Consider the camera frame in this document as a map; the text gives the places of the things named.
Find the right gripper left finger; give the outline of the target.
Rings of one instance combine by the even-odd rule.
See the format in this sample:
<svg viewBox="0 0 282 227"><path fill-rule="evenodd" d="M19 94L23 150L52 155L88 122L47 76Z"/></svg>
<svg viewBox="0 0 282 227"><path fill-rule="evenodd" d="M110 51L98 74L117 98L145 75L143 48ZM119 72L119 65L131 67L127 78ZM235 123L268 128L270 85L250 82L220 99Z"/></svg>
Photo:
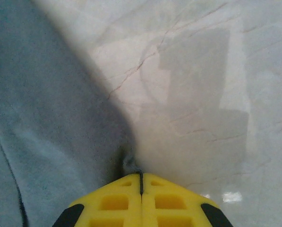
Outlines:
<svg viewBox="0 0 282 227"><path fill-rule="evenodd" d="M52 227L141 227L143 175L131 174L75 201Z"/></svg>

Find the grey t-shirt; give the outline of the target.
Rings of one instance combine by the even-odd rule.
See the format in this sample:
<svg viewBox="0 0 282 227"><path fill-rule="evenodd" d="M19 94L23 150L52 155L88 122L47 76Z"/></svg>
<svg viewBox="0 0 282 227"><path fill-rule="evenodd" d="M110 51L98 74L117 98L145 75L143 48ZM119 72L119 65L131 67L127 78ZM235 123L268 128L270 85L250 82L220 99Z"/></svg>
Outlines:
<svg viewBox="0 0 282 227"><path fill-rule="evenodd" d="M52 227L138 173L121 112L31 0L0 0L0 227Z"/></svg>

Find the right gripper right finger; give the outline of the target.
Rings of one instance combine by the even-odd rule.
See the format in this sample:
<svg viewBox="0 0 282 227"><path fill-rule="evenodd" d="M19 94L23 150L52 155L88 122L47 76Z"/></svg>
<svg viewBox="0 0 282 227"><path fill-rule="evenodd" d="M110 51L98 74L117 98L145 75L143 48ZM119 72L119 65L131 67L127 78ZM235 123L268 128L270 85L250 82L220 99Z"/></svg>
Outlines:
<svg viewBox="0 0 282 227"><path fill-rule="evenodd" d="M141 188L142 227L233 227L215 202L154 174Z"/></svg>

